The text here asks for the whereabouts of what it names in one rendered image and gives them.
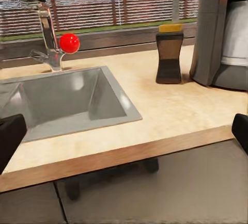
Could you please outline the bottle of coffee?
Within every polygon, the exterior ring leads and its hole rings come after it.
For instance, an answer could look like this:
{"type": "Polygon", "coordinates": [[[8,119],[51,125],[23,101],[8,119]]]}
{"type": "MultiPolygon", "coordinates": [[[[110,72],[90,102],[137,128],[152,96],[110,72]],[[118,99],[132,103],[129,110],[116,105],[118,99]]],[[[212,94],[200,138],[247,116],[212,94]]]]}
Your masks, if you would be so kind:
{"type": "Polygon", "coordinates": [[[161,24],[156,34],[159,53],[159,66],[156,83],[182,82],[180,65],[180,51],[183,43],[184,31],[181,23],[161,24]]]}

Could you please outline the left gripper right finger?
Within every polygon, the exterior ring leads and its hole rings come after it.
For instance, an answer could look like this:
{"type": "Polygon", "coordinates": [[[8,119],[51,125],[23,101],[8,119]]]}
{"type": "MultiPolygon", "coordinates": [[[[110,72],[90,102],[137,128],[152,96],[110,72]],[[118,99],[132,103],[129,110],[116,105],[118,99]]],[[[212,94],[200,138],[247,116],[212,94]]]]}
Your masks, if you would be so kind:
{"type": "Polygon", "coordinates": [[[248,116],[236,114],[231,132],[248,155],[248,116]]]}

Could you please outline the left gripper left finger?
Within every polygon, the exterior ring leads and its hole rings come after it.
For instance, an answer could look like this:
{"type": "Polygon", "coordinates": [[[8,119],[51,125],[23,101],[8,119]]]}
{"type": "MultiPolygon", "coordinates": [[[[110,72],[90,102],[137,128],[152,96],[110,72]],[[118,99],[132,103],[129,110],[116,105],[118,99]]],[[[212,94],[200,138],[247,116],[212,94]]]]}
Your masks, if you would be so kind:
{"type": "Polygon", "coordinates": [[[27,133],[22,114],[0,119],[0,175],[27,133]]]}

